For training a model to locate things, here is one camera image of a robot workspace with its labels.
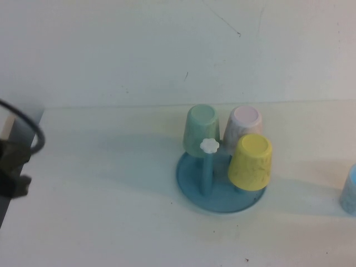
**cup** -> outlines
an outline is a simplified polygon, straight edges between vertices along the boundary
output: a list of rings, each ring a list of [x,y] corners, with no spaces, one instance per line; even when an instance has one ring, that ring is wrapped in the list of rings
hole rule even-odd
[[[262,134],[261,113],[251,106],[239,106],[230,113],[222,144],[232,156],[242,136],[256,133]]]
[[[220,141],[219,118],[216,110],[209,105],[196,105],[187,115],[183,147],[193,156],[203,158],[204,151],[200,148],[203,139],[214,138]]]
[[[270,181],[272,144],[264,136],[251,133],[240,138],[231,160],[228,177],[246,191],[263,189]]]
[[[356,164],[349,171],[341,193],[340,204],[347,213],[356,216]]]

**green cup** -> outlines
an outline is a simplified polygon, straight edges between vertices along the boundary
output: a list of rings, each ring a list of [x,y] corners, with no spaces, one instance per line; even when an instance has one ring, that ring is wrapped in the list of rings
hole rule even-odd
[[[204,157],[200,144],[205,138],[220,141],[219,118],[216,110],[209,105],[196,105],[187,115],[183,147],[193,157]]]

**white tabletop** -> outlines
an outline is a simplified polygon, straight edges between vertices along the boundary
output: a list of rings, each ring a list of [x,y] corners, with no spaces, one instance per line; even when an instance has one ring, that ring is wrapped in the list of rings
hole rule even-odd
[[[254,105],[274,148],[263,198],[196,208],[175,167],[189,106],[45,111],[44,150],[10,203],[2,267],[356,266],[356,218],[338,199],[356,161],[356,101]],[[223,133],[234,105],[215,106]]]

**blue round base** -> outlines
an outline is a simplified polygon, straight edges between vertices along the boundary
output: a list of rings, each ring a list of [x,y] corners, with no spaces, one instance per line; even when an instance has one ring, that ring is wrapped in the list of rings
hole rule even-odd
[[[184,193],[195,205],[209,211],[231,213],[245,210],[262,197],[265,188],[245,191],[233,185],[228,178],[231,157],[223,149],[214,155],[214,180],[209,196],[200,193],[203,159],[184,153],[177,166],[177,181]]]

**white flower knob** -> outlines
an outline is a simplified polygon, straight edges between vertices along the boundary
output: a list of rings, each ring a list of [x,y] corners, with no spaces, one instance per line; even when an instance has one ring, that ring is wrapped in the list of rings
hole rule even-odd
[[[219,146],[219,142],[216,142],[214,138],[206,138],[200,144],[200,148],[203,149],[203,151],[207,154],[216,153]]]

